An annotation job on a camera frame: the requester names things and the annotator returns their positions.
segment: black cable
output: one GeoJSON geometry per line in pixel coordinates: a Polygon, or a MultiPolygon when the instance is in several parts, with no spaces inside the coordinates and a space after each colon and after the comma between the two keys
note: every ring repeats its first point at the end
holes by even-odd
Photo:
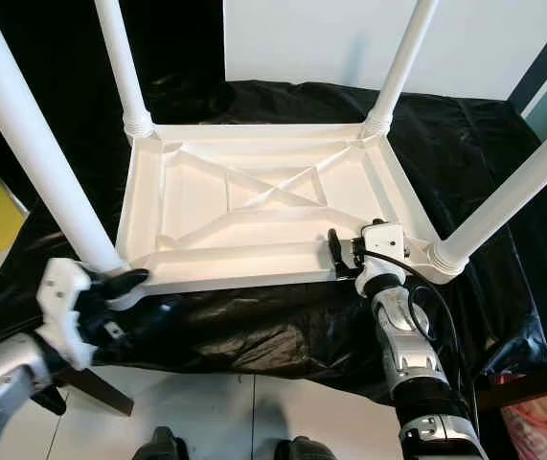
{"type": "Polygon", "coordinates": [[[454,318],[452,317],[452,312],[450,311],[449,306],[447,305],[447,302],[445,301],[444,297],[439,292],[439,290],[424,277],[424,275],[419,273],[418,270],[409,266],[408,264],[404,264],[403,262],[400,262],[397,259],[394,259],[390,256],[386,256],[385,254],[379,254],[378,252],[368,251],[367,249],[363,247],[360,247],[358,250],[359,250],[358,252],[359,255],[374,257],[376,259],[381,259],[382,261],[386,261],[386,262],[389,262],[390,264],[399,266],[403,270],[414,275],[416,278],[418,278],[420,281],[422,281],[425,284],[425,286],[414,287],[413,289],[409,291],[408,308],[409,308],[409,314],[411,315],[411,319],[414,321],[414,324],[416,325],[416,329],[418,329],[420,334],[422,334],[424,338],[429,342],[432,342],[433,338],[426,333],[426,331],[418,322],[416,318],[414,305],[413,305],[413,298],[416,292],[420,290],[420,288],[427,288],[435,295],[435,297],[437,297],[437,300],[439,301],[440,305],[443,307],[445,311],[445,316],[447,317],[447,322],[449,324],[449,329],[452,335],[452,352],[455,355],[456,370],[457,370],[457,388],[456,389],[459,392],[461,392],[460,380],[461,380],[461,369],[463,369],[463,374],[465,374],[464,375],[465,380],[468,380],[467,391],[469,393],[469,399],[470,399],[469,404],[471,408],[471,418],[473,419],[473,427],[475,428],[475,433],[477,434],[477,437],[479,438],[480,427],[479,427],[479,420],[478,420],[478,413],[477,413],[477,398],[475,396],[475,386],[473,385],[473,380],[471,379],[469,375],[467,364],[465,363],[465,359],[463,357],[463,354],[461,353],[460,342],[458,340],[458,334],[456,333],[456,326],[454,325],[454,318]]]}

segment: white wall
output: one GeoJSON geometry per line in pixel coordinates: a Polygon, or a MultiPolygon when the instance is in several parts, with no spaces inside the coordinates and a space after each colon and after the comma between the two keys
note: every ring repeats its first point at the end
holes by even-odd
{"type": "MultiPolygon", "coordinates": [[[[378,89],[414,0],[225,0],[226,79],[378,89]]],[[[547,41],[547,0],[441,0],[405,91],[507,99],[547,41]]]]}

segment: pink bag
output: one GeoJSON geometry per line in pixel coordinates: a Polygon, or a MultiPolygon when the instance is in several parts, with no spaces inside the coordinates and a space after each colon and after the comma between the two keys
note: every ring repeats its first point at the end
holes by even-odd
{"type": "Polygon", "coordinates": [[[547,396],[501,409],[520,460],[547,460],[547,396]]]}

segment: black tablecloth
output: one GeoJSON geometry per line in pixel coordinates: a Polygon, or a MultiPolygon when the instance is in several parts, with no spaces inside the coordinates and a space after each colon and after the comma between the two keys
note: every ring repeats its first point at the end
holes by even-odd
{"type": "MultiPolygon", "coordinates": [[[[80,120],[79,135],[60,143],[113,239],[129,146],[117,96],[105,89],[80,120]]],[[[356,123],[376,95],[323,83],[243,81],[222,85],[198,103],[215,114],[207,123],[356,123]]],[[[148,96],[155,120],[166,109],[163,101],[148,96]]],[[[177,99],[173,103],[177,108],[177,99]]],[[[442,237],[539,145],[509,103],[427,95],[401,97],[389,139],[442,237]]],[[[34,292],[50,257],[74,253],[38,202],[0,269],[0,339],[40,323],[34,292]]],[[[442,290],[474,375],[546,368],[547,187],[442,290]]],[[[127,320],[137,321],[146,303],[127,320]]],[[[426,307],[444,346],[444,317],[426,307]]],[[[132,352],[99,359],[178,372],[307,378],[381,394],[373,318],[351,282],[191,293],[159,326],[132,352]]],[[[445,364],[445,347],[443,354],[445,364]]]]}

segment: tile floor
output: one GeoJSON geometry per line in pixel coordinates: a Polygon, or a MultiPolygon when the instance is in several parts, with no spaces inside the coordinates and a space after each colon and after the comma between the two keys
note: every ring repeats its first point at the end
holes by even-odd
{"type": "Polygon", "coordinates": [[[339,460],[402,458],[392,408],[310,381],[95,372],[134,399],[131,417],[70,388],[62,417],[28,401],[5,429],[0,460],[129,460],[159,425],[186,440],[193,460],[272,460],[277,442],[297,435],[326,444],[339,460]]]}

